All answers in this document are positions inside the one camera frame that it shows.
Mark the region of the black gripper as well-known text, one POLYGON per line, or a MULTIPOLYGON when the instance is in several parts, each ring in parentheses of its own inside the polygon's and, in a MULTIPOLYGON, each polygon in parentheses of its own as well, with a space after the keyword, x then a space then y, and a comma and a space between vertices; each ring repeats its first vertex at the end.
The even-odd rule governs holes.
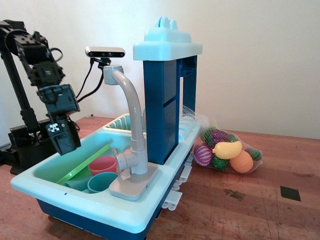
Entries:
POLYGON ((37 95, 48 112, 46 116, 49 123, 46 130, 56 151, 62 156, 79 148, 79 126, 69 117, 70 114, 80 111, 72 86, 46 86, 39 88, 37 95))

